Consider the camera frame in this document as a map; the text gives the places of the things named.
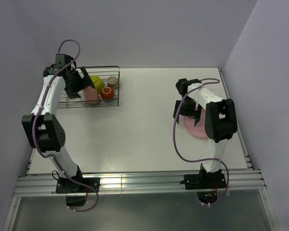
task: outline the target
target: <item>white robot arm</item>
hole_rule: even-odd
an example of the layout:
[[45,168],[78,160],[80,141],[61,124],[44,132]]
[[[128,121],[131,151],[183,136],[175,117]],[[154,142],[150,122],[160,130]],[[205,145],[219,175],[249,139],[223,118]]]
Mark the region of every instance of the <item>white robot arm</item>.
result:
[[[80,98],[79,91],[87,87],[95,88],[86,69],[80,68],[84,74],[81,77],[73,60],[69,55],[56,54],[55,63],[43,72],[43,89],[38,103],[30,115],[23,116],[22,124],[31,147],[36,148],[43,157],[50,158],[58,170],[56,193],[85,193],[87,189],[97,193],[100,179],[83,178],[80,168],[65,148],[66,135],[56,119],[63,90],[74,99]],[[68,206],[82,206],[85,201],[86,198],[77,199],[77,202],[74,198],[66,198]]]
[[[201,87],[201,83],[195,83],[188,86],[187,91]],[[193,91],[188,95],[195,102],[198,103],[203,108],[206,108],[206,105],[210,102],[213,103],[222,103],[223,98],[215,95],[213,92],[208,90],[206,87],[201,87],[200,89]],[[225,147],[227,145],[228,139],[219,140],[218,142],[213,139],[209,139],[207,147],[207,156],[209,158],[218,158],[223,159],[225,152]],[[221,163],[218,161],[206,161],[203,163],[203,167],[207,172],[216,172],[221,169]]]
[[186,189],[212,189],[215,186],[226,188],[221,162],[218,160],[223,159],[227,141],[237,131],[234,102],[231,99],[223,99],[215,95],[204,87],[198,79],[179,79],[176,88],[182,96],[190,93],[186,98],[184,97],[182,103],[181,101],[176,102],[173,117],[175,118],[181,103],[179,115],[194,118],[196,125],[200,120],[202,107],[205,108],[205,132],[209,138],[207,147],[209,160],[204,161],[201,164],[199,174],[192,177],[194,182],[184,178],[185,180],[181,183],[185,184]]
[[[44,77],[43,89],[42,89],[41,94],[39,96],[38,103],[35,106],[35,108],[33,109],[33,111],[31,112],[31,115],[34,115],[34,116],[37,115],[37,113],[39,111],[39,106],[41,105],[42,98],[43,98],[44,93],[46,91],[46,86],[49,84],[50,79],[52,77],[53,77],[53,75],[48,75],[48,76]],[[60,100],[60,96],[61,96],[62,91],[65,89],[65,87],[66,87],[66,83],[61,76],[56,77],[54,79],[54,81],[51,84],[50,90],[47,93],[46,101],[45,101],[44,107],[42,109],[41,116],[45,116],[45,115],[54,115],[54,117],[56,116],[57,106],[58,106],[58,103]],[[43,130],[43,129],[45,129],[45,126],[42,125],[40,127],[40,130]],[[58,134],[58,135],[59,135],[58,141],[60,141],[61,143],[65,142],[65,132],[63,129],[60,132],[60,134]],[[46,156],[49,156],[49,158],[51,159],[51,161],[53,162],[55,167],[58,169],[60,177],[65,178],[65,175],[63,174],[63,172],[60,170],[60,167],[55,162],[55,160],[53,158],[54,156],[56,157],[56,160],[57,160],[57,162],[59,162],[62,169],[65,170],[67,175],[69,175],[71,177],[76,176],[78,167],[72,161],[65,146],[62,146],[58,152],[56,150],[49,150],[49,151],[45,151],[44,154]]]

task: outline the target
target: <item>glass panel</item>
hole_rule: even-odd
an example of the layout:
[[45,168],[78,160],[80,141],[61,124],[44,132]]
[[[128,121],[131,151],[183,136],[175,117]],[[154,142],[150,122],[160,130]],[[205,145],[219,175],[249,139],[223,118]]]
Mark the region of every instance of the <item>glass panel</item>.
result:
[[268,231],[258,190],[232,191],[215,207],[195,192],[101,195],[84,213],[66,209],[64,197],[22,198],[14,231]]

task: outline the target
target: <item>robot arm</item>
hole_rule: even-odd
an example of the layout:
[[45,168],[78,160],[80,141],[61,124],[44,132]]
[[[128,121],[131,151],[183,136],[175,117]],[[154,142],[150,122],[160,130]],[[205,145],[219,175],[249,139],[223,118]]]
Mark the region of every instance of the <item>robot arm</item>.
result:
[[[211,158],[201,164],[199,174],[193,175],[193,179],[186,178],[181,183],[185,183],[186,189],[212,189],[214,185],[218,188],[225,188],[221,163],[217,160],[223,159],[227,141],[237,131],[234,102],[215,95],[198,79],[179,79],[176,88],[182,96],[194,90],[184,99],[179,111],[180,115],[194,118],[196,125],[200,120],[202,107],[205,108],[205,132],[209,138],[207,156]],[[174,118],[180,102],[176,102]]]
[[44,82],[39,100],[30,115],[23,116],[22,124],[32,148],[35,148],[33,142],[33,120],[38,114],[39,109],[42,111],[36,122],[36,139],[40,150],[45,157],[49,157],[55,167],[58,169],[61,178],[66,178],[65,174],[76,181],[82,180],[82,173],[79,167],[72,161],[65,148],[65,132],[56,119],[57,106],[63,90],[66,91],[69,98],[79,98],[78,92],[87,87],[94,87],[88,73],[84,67],[81,67],[84,77],[82,78],[78,71],[71,66],[62,71],[59,76],[52,81],[46,95],[44,105],[41,105],[45,97],[46,87],[57,70],[69,63],[72,58],[65,54],[56,55],[56,63],[47,67],[43,72]]
[[[191,84],[187,91],[201,87],[201,83]],[[236,111],[231,99],[223,99],[206,87],[193,91],[189,97],[206,110],[205,131],[209,138],[207,154],[209,158],[223,159],[227,141],[237,131]],[[218,161],[206,161],[203,167],[207,172],[216,172],[221,169]]]

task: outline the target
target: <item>metal frame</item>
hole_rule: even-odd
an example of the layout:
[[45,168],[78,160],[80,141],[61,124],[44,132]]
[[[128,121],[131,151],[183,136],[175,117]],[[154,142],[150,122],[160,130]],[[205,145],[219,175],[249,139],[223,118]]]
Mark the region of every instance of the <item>metal frame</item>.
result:
[[[219,69],[223,87],[227,97],[228,90],[224,83],[222,70]],[[263,206],[269,220],[271,229],[279,231],[279,225],[274,215],[272,205],[268,199],[266,185],[264,183],[260,170],[252,168],[249,155],[247,153],[240,130],[238,129],[239,138],[244,151],[247,169],[230,170],[229,185],[232,190],[255,190],[258,189],[263,201]],[[32,156],[29,161],[28,170],[31,165]],[[185,190],[180,181],[184,179],[185,174],[197,174],[198,171],[167,171],[167,172],[143,172],[143,173],[96,173],[84,174],[84,177],[100,177],[101,186],[99,194],[137,194],[137,193],[191,193],[195,191]],[[16,218],[17,210],[21,197],[33,196],[66,196],[71,194],[56,194],[56,181],[47,175],[27,175],[19,178],[13,193],[10,210],[4,225],[4,231],[11,231]]]
[[[84,174],[86,177],[100,177],[99,194],[137,194],[137,193],[178,193],[185,192],[185,174],[198,171],[167,171],[128,174]],[[230,170],[230,190],[265,189],[261,171]],[[26,176],[19,178],[13,197],[85,195],[85,193],[56,194],[56,181],[51,175]]]
[[17,211],[18,211],[19,204],[20,204],[20,200],[21,200],[21,197],[13,197],[12,198],[10,208],[8,211],[8,215],[6,217],[6,220],[5,220],[5,223],[3,226],[3,231],[12,231],[13,230],[14,222],[15,222]]

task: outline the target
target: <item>black clamp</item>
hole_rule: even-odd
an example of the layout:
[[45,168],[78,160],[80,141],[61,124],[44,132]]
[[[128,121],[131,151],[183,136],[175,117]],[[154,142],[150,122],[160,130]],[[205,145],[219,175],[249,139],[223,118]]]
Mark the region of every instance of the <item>black clamp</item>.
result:
[[[48,75],[54,75],[58,70],[60,70],[72,60],[73,58],[69,55],[56,54],[55,63],[45,68],[45,70],[43,71],[43,76],[46,77]],[[86,71],[86,68],[83,66],[80,68],[84,75],[84,77],[82,78],[76,70],[76,62],[74,61],[73,64],[74,67],[70,65],[58,75],[63,77],[66,83],[66,87],[64,90],[66,91],[67,96],[70,99],[80,98],[78,92],[86,89],[89,86],[95,88],[94,83],[92,82],[88,72]]]
[[212,189],[214,187],[219,189],[226,188],[225,175],[222,173],[222,170],[206,172],[202,164],[199,174],[184,175],[184,180],[180,184],[184,184],[186,190]]
[[[186,78],[182,78],[178,80],[175,86],[179,94],[183,97],[187,93],[188,86],[194,83],[201,83],[201,81],[199,79],[187,80]],[[175,118],[180,102],[181,100],[177,100],[175,103],[173,118]],[[200,121],[201,109],[202,107],[200,105],[198,105],[196,109],[196,102],[187,96],[181,106],[180,115],[195,119],[195,126]]]

